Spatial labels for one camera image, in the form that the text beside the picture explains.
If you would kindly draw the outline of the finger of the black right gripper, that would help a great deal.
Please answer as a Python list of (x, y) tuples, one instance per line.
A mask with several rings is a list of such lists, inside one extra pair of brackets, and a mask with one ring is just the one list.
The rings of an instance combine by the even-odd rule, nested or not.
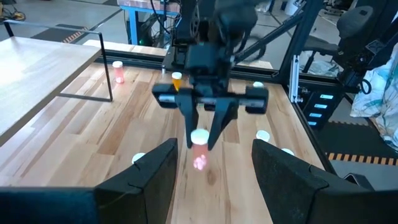
[(198, 111), (195, 97), (190, 93), (179, 93), (175, 102), (185, 120), (185, 132), (187, 147), (193, 146), (191, 132), (196, 130), (198, 125)]
[(218, 98), (208, 139), (208, 150), (211, 151), (219, 136), (234, 119), (238, 118), (239, 101), (235, 98)]

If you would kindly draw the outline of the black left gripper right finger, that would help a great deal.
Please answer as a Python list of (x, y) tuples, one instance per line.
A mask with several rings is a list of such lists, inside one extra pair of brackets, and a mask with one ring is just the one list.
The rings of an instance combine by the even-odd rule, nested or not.
[(340, 178), (263, 140), (252, 142), (257, 182), (274, 223), (397, 224), (397, 191)]

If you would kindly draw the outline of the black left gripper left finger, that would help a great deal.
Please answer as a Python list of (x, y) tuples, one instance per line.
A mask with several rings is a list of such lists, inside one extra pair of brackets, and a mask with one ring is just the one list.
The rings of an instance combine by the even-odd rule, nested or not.
[(94, 189), (99, 223), (164, 224), (177, 175), (178, 140), (170, 138)]

